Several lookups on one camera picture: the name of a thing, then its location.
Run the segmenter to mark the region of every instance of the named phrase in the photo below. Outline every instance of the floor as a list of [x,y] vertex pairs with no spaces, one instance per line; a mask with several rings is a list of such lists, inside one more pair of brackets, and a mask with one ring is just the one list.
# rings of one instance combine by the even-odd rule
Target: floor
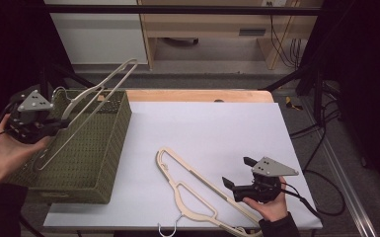
[[[77,65],[79,74],[89,80],[99,81],[113,68],[89,65]],[[147,66],[139,67],[135,73],[123,84],[123,88],[197,88],[197,89],[249,89],[256,90],[277,81],[293,69],[279,63],[275,70],[266,69],[264,58],[260,54],[258,44],[254,39],[199,39],[198,44],[191,41],[171,39],[159,40],[153,70]],[[281,112],[289,133],[301,130],[314,123],[307,110],[312,105],[311,96],[297,97],[294,93],[296,81],[287,83],[274,91],[274,100],[280,104]],[[289,96],[293,106],[301,106],[297,110],[286,106],[286,97]],[[332,100],[328,95],[323,97],[324,103]],[[342,209],[342,198],[338,189],[342,189],[338,174],[334,172],[334,156],[348,179],[346,187],[349,193],[356,194],[358,203],[348,200],[346,210],[339,216],[323,215],[324,227],[318,230],[316,236],[380,236],[380,176],[371,168],[364,168],[361,164],[361,155],[356,149],[353,136],[347,129],[347,123],[342,120],[342,114],[337,112],[337,106],[328,106],[327,115],[340,116],[328,122],[326,140],[317,150],[309,168],[319,172],[334,183],[331,186],[324,179],[314,173],[307,173],[306,179],[315,199],[315,204],[326,212],[338,212]],[[302,166],[306,165],[320,141],[323,131],[314,131],[306,135],[293,138],[292,142]],[[355,221],[357,214],[356,204],[362,207],[368,218],[369,229],[359,227]],[[26,204],[23,214],[44,235],[56,236],[61,233],[75,231],[58,231],[42,227],[48,206],[45,204]],[[23,236],[30,236],[26,231]],[[103,236],[104,232],[84,231],[84,236]],[[310,236],[310,232],[302,232],[302,236]],[[225,232],[210,232],[209,236],[228,236]],[[156,231],[122,231],[115,236],[159,236]],[[199,232],[181,232],[177,236],[202,236]]]

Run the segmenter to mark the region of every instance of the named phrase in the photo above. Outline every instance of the sleeve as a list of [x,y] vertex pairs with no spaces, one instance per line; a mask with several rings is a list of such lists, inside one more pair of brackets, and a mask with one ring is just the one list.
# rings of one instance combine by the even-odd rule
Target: sleeve
[[0,236],[21,236],[21,207],[28,188],[0,184]]
[[300,237],[300,233],[290,212],[288,212],[285,218],[275,222],[262,219],[260,220],[260,227],[264,237]]

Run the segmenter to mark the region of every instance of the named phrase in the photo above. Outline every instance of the cable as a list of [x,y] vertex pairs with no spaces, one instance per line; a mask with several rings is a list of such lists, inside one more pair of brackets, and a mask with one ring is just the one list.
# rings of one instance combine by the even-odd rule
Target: cable
[[298,195],[300,195],[300,194],[298,193],[297,189],[294,188],[294,186],[292,186],[292,185],[288,185],[287,183],[282,183],[282,184],[287,185],[288,187],[290,187],[291,189],[293,189]]
[[[279,38],[278,38],[278,36],[276,35],[276,32],[275,32],[275,30],[274,30],[274,28],[273,28],[273,19],[272,19],[272,15],[270,15],[269,17],[270,17],[270,42],[272,43],[273,47],[275,48],[276,52],[278,53],[278,55],[279,55],[279,57],[281,58],[281,60],[282,60],[282,62],[284,63],[284,65],[287,66],[287,67],[294,67],[294,65],[292,64],[292,62],[289,61],[289,60],[287,59],[287,55],[285,55],[284,48],[282,48],[282,44],[281,44],[281,42],[279,41]],[[282,57],[281,53],[279,52],[279,49],[275,46],[275,43],[273,42],[273,36],[272,36],[273,34],[275,34],[275,36],[276,36],[276,40],[277,40],[278,43],[279,43],[279,46],[280,46],[280,48],[281,48],[282,53],[283,53],[284,56],[285,56],[285,59],[288,60],[288,61],[290,62],[291,65],[287,65],[287,63],[286,63],[285,60],[284,60],[284,57]]]
[[316,217],[318,217],[321,222],[323,223],[323,218],[322,216],[319,214],[319,212],[317,210],[315,210],[312,205],[309,203],[309,201],[307,201],[307,199],[305,199],[304,197],[302,197],[301,195],[299,194],[295,194],[291,191],[288,191],[288,190],[284,190],[284,189],[280,189],[283,193],[285,194],[288,194],[288,195],[291,195],[291,196],[294,196],[296,198],[299,198],[301,202],[303,202],[303,204],[307,207],[307,209],[309,209],[310,212],[312,212],[313,215],[315,215]]
[[[322,106],[322,126],[321,128],[323,129],[323,134],[322,134],[322,137],[318,143],[318,145],[316,146],[316,148],[313,150],[312,154],[310,155],[310,158],[308,159],[308,161],[306,162],[306,165],[304,166],[304,168],[302,169],[302,171],[304,172],[304,170],[307,170],[307,168],[309,167],[310,163],[312,162],[313,158],[315,157],[317,151],[319,150],[319,147],[322,145],[324,139],[325,139],[325,135],[326,135],[326,123],[327,123],[327,120],[326,120],[326,115],[325,115],[325,111],[327,109],[327,107],[330,105],[330,104],[335,104],[337,103],[338,101],[337,100],[332,100],[332,101],[329,101],[328,103],[326,103],[324,106]],[[316,124],[313,124],[312,126],[309,126],[309,127],[306,127],[304,128],[303,130],[301,130],[302,132],[305,132],[305,131],[308,131],[310,130],[311,128],[310,127],[315,127],[317,126]]]
[[332,181],[330,181],[327,177],[325,177],[324,175],[316,172],[316,171],[313,171],[313,170],[304,170],[303,171],[303,174],[306,174],[306,173],[310,173],[310,174],[314,174],[316,176],[319,176],[320,178],[324,179],[326,182],[328,182],[330,185],[332,185],[337,191],[338,193],[340,194],[340,197],[342,199],[342,207],[341,207],[341,210],[337,211],[337,212],[334,212],[334,213],[330,213],[330,212],[326,212],[326,211],[323,211],[321,210],[320,208],[316,208],[317,211],[319,211],[320,213],[322,214],[326,214],[326,215],[329,215],[329,216],[339,216],[341,215],[345,209],[346,209],[346,202],[345,202],[345,198],[343,196],[343,193],[341,192],[341,190],[338,188],[337,185],[335,185]]
[[[334,114],[334,113],[338,113],[338,112],[339,112],[339,110],[335,110],[335,111],[331,112],[329,115],[327,115],[326,123],[330,122],[330,121],[333,120],[333,119],[339,118],[339,117],[340,117],[339,114],[337,114],[337,115],[331,117],[332,114]],[[318,127],[318,128],[316,128],[316,129],[314,129],[314,130],[310,130],[311,128],[316,127],[316,126],[318,126],[317,123],[315,123],[315,124],[313,124],[313,125],[311,125],[311,126],[305,128],[305,129],[303,129],[303,130],[300,130],[300,131],[294,132],[293,135],[290,134],[290,138],[291,138],[291,140],[301,138],[301,137],[303,137],[303,136],[306,136],[306,135],[308,135],[308,134],[310,134],[310,133],[313,133],[313,132],[315,132],[315,131],[318,131],[318,130],[322,129],[321,127]]]
[[44,237],[41,233],[39,233],[36,229],[34,229],[31,224],[24,218],[22,214],[20,214],[20,223],[26,227],[32,234],[34,234],[36,237]]
[[7,130],[3,130],[0,132],[0,135],[2,135],[3,133],[7,133],[8,131],[12,131],[12,130],[16,130],[15,128],[11,128],[11,129],[7,129]]
[[295,69],[300,65],[301,39],[292,39],[290,46],[290,60],[293,62]]

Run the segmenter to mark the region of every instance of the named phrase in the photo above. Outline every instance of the hanger hook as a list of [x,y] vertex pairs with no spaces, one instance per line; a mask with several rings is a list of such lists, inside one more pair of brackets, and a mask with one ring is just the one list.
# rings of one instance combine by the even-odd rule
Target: hanger hook
[[162,234],[162,232],[161,232],[161,224],[158,223],[159,234],[160,234],[162,237],[172,237],[172,236],[174,236],[174,235],[175,235],[175,232],[177,231],[177,223],[178,223],[178,221],[181,219],[181,217],[183,217],[182,214],[180,214],[180,216],[178,217],[178,219],[175,221],[175,223],[174,223],[174,232],[173,232],[171,235],[164,235],[164,234]]

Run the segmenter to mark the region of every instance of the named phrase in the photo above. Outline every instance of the white cabinet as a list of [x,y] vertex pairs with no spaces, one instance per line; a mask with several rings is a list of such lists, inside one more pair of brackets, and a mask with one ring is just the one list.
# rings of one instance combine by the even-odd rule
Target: white cabinet
[[[135,0],[44,0],[46,4],[136,5]],[[72,64],[147,64],[138,14],[59,14],[51,18]]]

